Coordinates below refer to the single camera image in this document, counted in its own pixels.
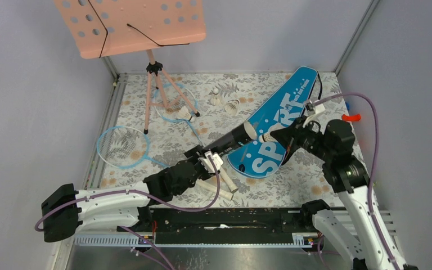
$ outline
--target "racket grip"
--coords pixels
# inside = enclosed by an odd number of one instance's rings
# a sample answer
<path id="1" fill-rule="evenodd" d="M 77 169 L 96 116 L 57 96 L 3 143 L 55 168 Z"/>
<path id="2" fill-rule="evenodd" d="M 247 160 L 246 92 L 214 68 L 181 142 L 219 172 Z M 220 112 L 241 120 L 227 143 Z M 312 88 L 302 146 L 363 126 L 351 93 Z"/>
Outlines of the racket grip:
<path id="1" fill-rule="evenodd" d="M 221 178 L 223 179 L 223 181 L 228 185 L 229 190 L 232 193 L 236 192 L 239 189 L 237 187 L 237 185 L 234 184 L 234 182 L 232 181 L 231 177 L 226 173 L 226 171 L 222 167 L 219 170 L 219 175 L 221 176 Z"/>
<path id="2" fill-rule="evenodd" d="M 210 183 L 206 183 L 206 182 L 204 182 L 204 181 L 201 180 L 201 179 L 198 179 L 198 180 L 196 181 L 196 184 L 197 184 L 198 186 L 204 188 L 205 190 L 211 191 L 211 192 L 214 193 L 214 194 L 216 194 L 216 191 L 218 190 L 217 187 L 213 186 L 213 185 L 210 184 Z M 219 196 L 225 198 L 226 200 L 231 201 L 232 198 L 233 198 L 233 196 L 234 196 L 234 194 L 232 194 L 232 193 L 230 193 L 230 192 L 227 192 L 226 190 L 219 189 Z"/>

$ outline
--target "white wall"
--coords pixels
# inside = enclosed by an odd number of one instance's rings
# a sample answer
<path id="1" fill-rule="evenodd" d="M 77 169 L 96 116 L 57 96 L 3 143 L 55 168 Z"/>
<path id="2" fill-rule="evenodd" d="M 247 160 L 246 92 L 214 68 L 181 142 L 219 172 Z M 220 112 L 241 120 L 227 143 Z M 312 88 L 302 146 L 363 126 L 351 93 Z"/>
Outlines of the white wall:
<path id="1" fill-rule="evenodd" d="M 376 192 L 391 210 L 407 260 L 432 269 L 432 1 L 381 1 L 339 76 L 373 98 L 380 117 Z M 372 116 L 352 99 L 368 164 Z"/>
<path id="2" fill-rule="evenodd" d="M 334 70 L 370 0 L 202 0 L 206 39 L 155 50 L 169 72 Z M 112 57 L 144 73 L 144 52 Z"/>
<path id="3" fill-rule="evenodd" d="M 46 268 L 41 202 L 81 187 L 112 81 L 79 57 L 53 1 L 0 0 L 0 270 Z"/>

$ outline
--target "tripod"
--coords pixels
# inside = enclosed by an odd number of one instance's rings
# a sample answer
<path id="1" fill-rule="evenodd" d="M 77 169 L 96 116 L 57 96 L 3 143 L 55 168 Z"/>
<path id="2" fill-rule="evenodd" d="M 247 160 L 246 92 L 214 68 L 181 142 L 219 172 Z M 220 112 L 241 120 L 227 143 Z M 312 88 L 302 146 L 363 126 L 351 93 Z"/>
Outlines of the tripod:
<path id="1" fill-rule="evenodd" d="M 146 53 L 148 55 L 148 59 L 150 60 L 150 63 L 146 67 L 146 71 L 148 72 L 148 80 L 146 86 L 145 129 L 143 130 L 144 134 L 148 134 L 148 126 L 150 122 L 150 106 L 160 106 L 163 108 L 168 108 L 171 107 L 175 102 L 178 102 L 179 98 L 183 98 L 185 103 L 190 107 L 190 109 L 195 113 L 195 115 L 199 117 L 200 113 L 198 112 L 198 110 L 195 108 L 193 104 L 191 104 L 191 102 L 188 100 L 185 94 L 181 92 L 181 89 L 168 75 L 166 70 L 163 69 L 163 64 L 155 61 L 155 56 L 153 55 L 151 49 L 147 49 Z M 161 82 L 161 77 L 158 76 L 159 71 L 161 71 L 163 75 L 165 75 L 166 79 L 170 82 L 173 88 L 179 93 L 179 97 L 177 97 L 175 100 L 171 101 L 170 103 L 168 102 L 167 96 L 165 94 L 165 90 L 163 89 L 163 83 Z M 151 74 L 154 74 L 155 76 L 156 89 L 160 90 L 161 100 L 163 101 L 162 103 L 151 102 L 151 76 L 152 76 Z"/>

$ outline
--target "floral pattern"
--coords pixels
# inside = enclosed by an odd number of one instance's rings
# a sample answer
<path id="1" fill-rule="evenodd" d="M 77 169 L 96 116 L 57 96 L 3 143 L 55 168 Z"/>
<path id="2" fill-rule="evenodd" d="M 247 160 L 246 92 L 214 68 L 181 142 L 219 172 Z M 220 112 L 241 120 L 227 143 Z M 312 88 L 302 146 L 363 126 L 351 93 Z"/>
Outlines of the floral pattern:
<path id="1" fill-rule="evenodd" d="M 259 74 L 181 74 L 172 78 L 189 89 L 198 100 L 201 116 L 193 123 L 194 128 L 205 144 L 229 132 L 246 120 L 264 101 L 291 76 L 287 73 Z M 117 125 L 126 125 L 143 130 L 145 124 L 146 75 L 130 75 L 127 80 L 125 94 L 121 103 Z M 337 77 L 334 73 L 321 73 L 322 97 L 340 92 Z M 212 89 L 220 90 L 223 104 L 229 100 L 239 100 L 238 113 L 228 114 L 223 106 L 212 106 L 209 102 Z M 317 81 L 313 95 L 319 93 Z M 342 98 L 325 103 L 327 111 L 318 118 L 322 131 L 331 119 L 340 119 L 347 114 Z M 150 110 L 150 126 L 148 137 L 151 141 L 148 156 L 162 163 L 174 165 L 185 159 L 183 153 L 197 145 L 197 139 L 186 123 L 170 123 L 164 121 Z M 362 154 L 358 142 L 354 153 L 360 160 Z M 223 165 L 239 190 L 234 199 L 228 201 L 219 198 L 213 207 L 299 207 L 301 204 L 324 199 L 331 206 L 342 206 L 332 188 L 323 177 L 322 162 L 305 151 L 297 151 L 291 160 L 279 168 L 275 174 L 264 179 L 253 179 L 238 174 L 227 162 Z M 101 188 L 125 186 L 141 181 L 145 177 L 157 173 L 161 166 L 144 160 L 130 169 L 105 168 Z M 215 184 L 214 177 L 209 179 Z M 181 196 L 176 196 L 172 204 L 183 207 L 201 207 L 213 199 L 213 194 L 200 187 L 190 188 Z"/>

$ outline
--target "pink music stand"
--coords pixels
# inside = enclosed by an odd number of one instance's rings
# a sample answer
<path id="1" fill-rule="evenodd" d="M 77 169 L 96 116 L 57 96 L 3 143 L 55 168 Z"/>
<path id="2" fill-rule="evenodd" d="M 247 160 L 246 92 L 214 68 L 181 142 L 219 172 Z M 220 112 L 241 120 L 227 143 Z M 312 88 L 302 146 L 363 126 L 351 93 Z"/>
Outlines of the pink music stand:
<path id="1" fill-rule="evenodd" d="M 146 50 L 147 67 L 145 134 L 150 106 L 168 107 L 158 71 L 169 80 L 196 116 L 200 116 L 181 89 L 155 61 L 151 49 L 198 42 L 206 37 L 201 0 L 54 0 L 72 33 L 82 58 L 91 59 Z M 163 104 L 151 103 L 151 76 Z"/>

